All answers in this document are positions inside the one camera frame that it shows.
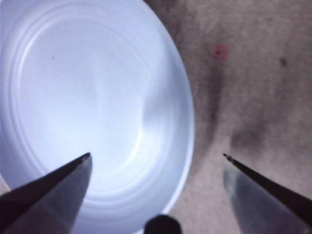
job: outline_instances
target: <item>white plastic bowl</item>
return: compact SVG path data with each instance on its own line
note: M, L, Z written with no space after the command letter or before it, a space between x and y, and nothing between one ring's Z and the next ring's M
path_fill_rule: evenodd
M1 1L1 173L11 188L91 152L73 233L134 233L171 209L193 145L182 61L143 1Z

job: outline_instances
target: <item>dark speck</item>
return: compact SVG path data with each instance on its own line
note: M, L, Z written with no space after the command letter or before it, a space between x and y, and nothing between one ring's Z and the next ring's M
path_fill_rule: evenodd
M285 58L280 58L279 61L283 67L287 67L287 60Z

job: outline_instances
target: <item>beige fabric surface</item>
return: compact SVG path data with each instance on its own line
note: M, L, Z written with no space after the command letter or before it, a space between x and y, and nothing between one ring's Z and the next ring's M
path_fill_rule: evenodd
M222 153L312 198L312 1L146 2L176 43L193 92L194 158L171 211L184 233L240 233Z

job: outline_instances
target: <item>metal tip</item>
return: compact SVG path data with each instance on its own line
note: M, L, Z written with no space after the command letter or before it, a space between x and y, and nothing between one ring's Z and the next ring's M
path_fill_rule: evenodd
M81 161L85 161L91 157L90 153L86 153L81 157Z
M223 154L223 156L225 156L226 159L227 159L228 161L230 161L230 162L233 162L233 160L234 160L230 155Z

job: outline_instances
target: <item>red spot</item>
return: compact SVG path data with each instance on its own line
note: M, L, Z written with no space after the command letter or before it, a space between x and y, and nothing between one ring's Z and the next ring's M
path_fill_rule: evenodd
M215 44L210 49L211 57L222 62L226 61L228 50L225 45Z

